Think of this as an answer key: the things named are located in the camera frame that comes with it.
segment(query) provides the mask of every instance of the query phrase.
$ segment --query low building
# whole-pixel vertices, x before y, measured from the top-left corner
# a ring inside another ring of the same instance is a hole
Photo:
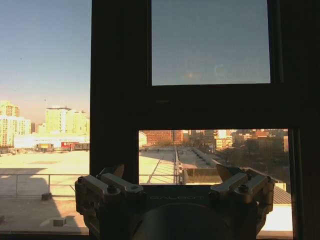
[[[37,144],[53,144],[54,148],[61,148],[64,143],[90,143],[90,136],[75,134],[29,134],[18,135],[14,138],[14,148],[32,149]]]

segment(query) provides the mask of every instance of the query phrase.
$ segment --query logo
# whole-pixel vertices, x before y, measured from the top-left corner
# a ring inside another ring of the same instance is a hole
[[[200,200],[203,196],[151,196],[151,200]]]

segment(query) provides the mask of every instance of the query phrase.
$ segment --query dark window frame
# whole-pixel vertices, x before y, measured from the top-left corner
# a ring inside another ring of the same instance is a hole
[[[318,226],[313,220],[319,213],[316,207],[319,193],[313,183],[317,181],[314,169],[319,163],[312,130],[319,125],[316,103],[320,101],[312,82],[315,65],[307,61],[312,54],[315,56],[311,47],[315,46],[310,35],[312,30],[307,26],[316,14],[310,1],[303,4],[297,0],[269,1],[274,2],[277,3],[269,6],[273,9],[278,5],[280,11],[281,25],[277,31],[281,31],[279,54],[283,59],[284,83],[279,84],[279,80],[267,85],[160,86],[153,90],[146,84],[147,0],[92,0],[90,174],[96,175],[106,166],[125,163],[125,179],[138,182],[139,129],[209,129],[213,121],[215,129],[289,128],[291,185],[296,193],[292,195],[292,207],[299,209],[293,214],[293,234],[299,240],[316,239]],[[182,90],[195,98],[183,100],[179,94]],[[212,92],[216,98],[231,94],[228,103],[234,104],[233,108],[217,107],[213,113],[208,111],[213,107]],[[106,109],[112,115],[105,115]],[[165,119],[159,116],[163,111],[177,117]],[[193,114],[187,120],[181,117],[187,113]],[[105,126],[106,118],[110,128]],[[89,236],[55,233],[8,233],[1,237],[89,239]]]

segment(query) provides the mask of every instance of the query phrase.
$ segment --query window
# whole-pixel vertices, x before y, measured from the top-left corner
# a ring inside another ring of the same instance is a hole
[[[267,1],[151,1],[152,85],[271,82]]]
[[[288,129],[140,130],[138,155],[141,185],[220,184],[217,164],[270,176],[273,211],[258,237],[292,238]]]
[[[0,1],[0,235],[89,232],[74,190],[89,149],[62,143],[90,142],[66,133],[70,119],[85,129],[66,112],[90,117],[91,11],[91,0]]]

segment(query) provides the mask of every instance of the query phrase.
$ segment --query robotic claw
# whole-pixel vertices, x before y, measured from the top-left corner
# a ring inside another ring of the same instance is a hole
[[[138,185],[124,165],[75,182],[76,211],[99,240],[255,240],[273,209],[274,181],[217,165],[216,185]]]

